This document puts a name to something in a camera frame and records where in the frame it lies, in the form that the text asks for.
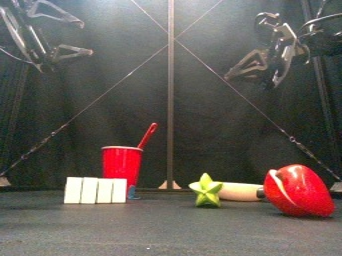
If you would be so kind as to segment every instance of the black mat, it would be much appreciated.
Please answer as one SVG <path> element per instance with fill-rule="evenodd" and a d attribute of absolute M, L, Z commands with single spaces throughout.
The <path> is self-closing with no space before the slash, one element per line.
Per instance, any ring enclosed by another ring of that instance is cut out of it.
<path fill-rule="evenodd" d="M 0 194 L 0 255 L 340 255 L 331 218 L 293 218 L 268 202 L 193 206 L 192 193 L 125 204 L 64 205 L 62 191 Z"/>

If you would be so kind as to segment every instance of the red plastic cup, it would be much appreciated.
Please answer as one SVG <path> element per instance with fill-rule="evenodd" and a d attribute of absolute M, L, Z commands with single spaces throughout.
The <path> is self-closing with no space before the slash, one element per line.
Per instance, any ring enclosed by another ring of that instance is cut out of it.
<path fill-rule="evenodd" d="M 125 195 L 129 190 L 134 193 L 142 150 L 134 147 L 106 146 L 102 153 L 102 177 L 109 179 L 126 179 Z"/>

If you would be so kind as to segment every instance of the black fabric wall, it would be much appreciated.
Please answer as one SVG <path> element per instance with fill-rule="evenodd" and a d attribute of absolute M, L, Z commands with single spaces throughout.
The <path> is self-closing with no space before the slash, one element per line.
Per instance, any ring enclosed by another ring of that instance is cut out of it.
<path fill-rule="evenodd" d="M 316 10 L 316 3 L 312 3 L 312 9 Z M 337 0 L 328 1 L 325 5 L 323 15 L 331 15 L 335 13 L 342 13 L 342 2 Z M 325 21 L 321 24 L 323 29 L 329 33 L 337 33 L 342 30 L 342 20 L 333 19 Z M 337 145 L 339 152 L 342 152 L 342 58 L 340 55 L 323 57 L 323 71 L 325 74 L 325 84 L 329 90 L 329 103 L 331 111 L 333 116 L 335 127 L 337 131 Z"/>
<path fill-rule="evenodd" d="M 1 40 L 0 45 L 10 49 L 11 53 L 19 53 L 18 49 L 5 40 Z M 5 168 L 10 164 L 10 145 L 25 90 L 27 65 L 15 60 L 2 60 L 0 61 L 0 166 Z"/>
<path fill-rule="evenodd" d="M 10 170 L 7 179 L 14 185 L 62 187 L 68 176 L 101 177 L 100 148 L 136 146 L 156 122 L 138 177 L 138 187 L 154 188 L 166 178 L 168 1 L 53 2 L 85 28 L 41 19 L 48 39 L 94 54 L 60 65 L 54 73 L 29 68 L 9 162 L 72 122 Z M 261 46 L 252 31 L 260 12 L 280 13 L 295 29 L 303 24 L 299 1 L 174 1 L 181 45 L 174 42 L 173 178 L 181 187 L 202 172 L 215 180 L 260 183 L 269 168 L 291 163 L 308 165 L 332 181 L 240 97 L 336 168 L 312 66 L 291 68 L 269 91 L 245 82 L 227 85 L 216 76 Z"/>

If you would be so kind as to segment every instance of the red handle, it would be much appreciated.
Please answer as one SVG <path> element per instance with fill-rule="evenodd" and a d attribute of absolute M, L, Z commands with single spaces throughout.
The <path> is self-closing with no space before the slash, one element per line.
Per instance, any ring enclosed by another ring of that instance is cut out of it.
<path fill-rule="evenodd" d="M 144 145 L 146 143 L 146 141 L 149 140 L 149 137 L 150 135 L 153 134 L 154 130 L 156 130 L 156 127 L 157 127 L 157 124 L 156 123 L 152 123 L 145 134 L 144 134 L 144 137 L 137 145 L 137 148 L 142 149 L 144 148 Z"/>

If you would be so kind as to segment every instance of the green star-shaped object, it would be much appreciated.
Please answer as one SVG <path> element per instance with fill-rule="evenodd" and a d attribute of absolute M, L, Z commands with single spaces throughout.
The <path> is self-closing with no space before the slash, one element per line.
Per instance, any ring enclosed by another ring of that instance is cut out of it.
<path fill-rule="evenodd" d="M 215 206 L 220 207 L 219 201 L 219 191 L 221 189 L 223 183 L 212 181 L 207 173 L 202 173 L 197 182 L 193 182 L 188 187 L 197 194 L 196 207 L 200 206 Z"/>

